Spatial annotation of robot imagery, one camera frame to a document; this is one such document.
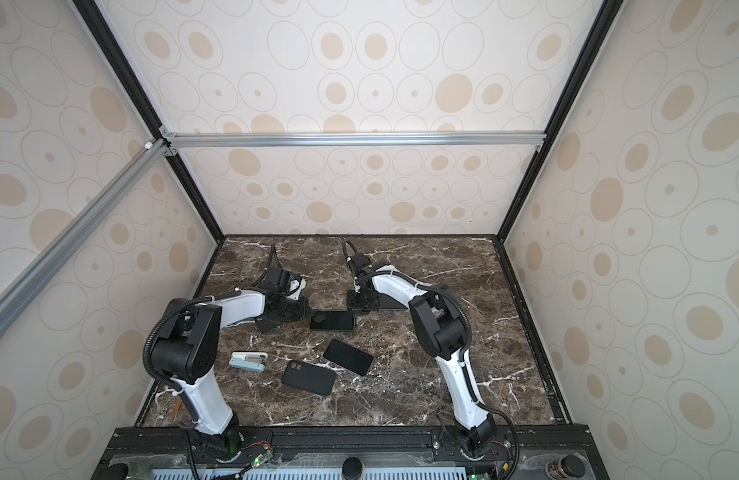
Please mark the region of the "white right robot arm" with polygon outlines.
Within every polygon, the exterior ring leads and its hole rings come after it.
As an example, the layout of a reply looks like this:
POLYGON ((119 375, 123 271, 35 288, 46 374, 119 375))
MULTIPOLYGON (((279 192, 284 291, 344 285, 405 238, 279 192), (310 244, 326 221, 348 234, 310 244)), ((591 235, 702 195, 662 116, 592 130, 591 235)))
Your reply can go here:
POLYGON ((499 479, 509 479, 517 470, 519 436, 509 416, 485 404, 471 368, 473 330, 467 314, 445 284, 428 284, 411 278, 389 262, 374 262, 355 245, 341 244, 347 268, 353 278, 348 292, 350 310, 373 312, 406 309, 413 320, 413 330, 423 351, 439 366, 453 400, 453 415, 463 456, 477 459, 497 445, 501 418, 511 434, 505 443, 507 462, 499 479))

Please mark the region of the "silver-edged black phone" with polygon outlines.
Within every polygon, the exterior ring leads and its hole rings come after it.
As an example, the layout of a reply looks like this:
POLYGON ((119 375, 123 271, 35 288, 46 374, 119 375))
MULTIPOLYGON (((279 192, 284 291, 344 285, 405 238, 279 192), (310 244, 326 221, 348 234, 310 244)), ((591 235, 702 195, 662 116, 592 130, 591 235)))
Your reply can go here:
POLYGON ((349 332, 355 328, 352 311, 319 310, 313 312, 309 328, 313 331, 349 332))

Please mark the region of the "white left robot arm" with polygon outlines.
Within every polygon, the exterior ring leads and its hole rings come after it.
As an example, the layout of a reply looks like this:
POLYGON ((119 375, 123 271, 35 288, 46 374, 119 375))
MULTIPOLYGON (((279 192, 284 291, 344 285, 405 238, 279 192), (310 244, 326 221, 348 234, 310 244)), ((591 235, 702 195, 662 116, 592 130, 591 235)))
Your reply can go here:
POLYGON ((144 369, 177 394, 191 417, 188 438, 220 461, 237 458, 242 442, 238 417, 213 371, 220 330, 251 320, 266 333, 305 318, 310 313, 302 295, 305 285, 301 275, 283 268, 271 247, 263 272, 249 288, 172 300, 144 342, 144 369))

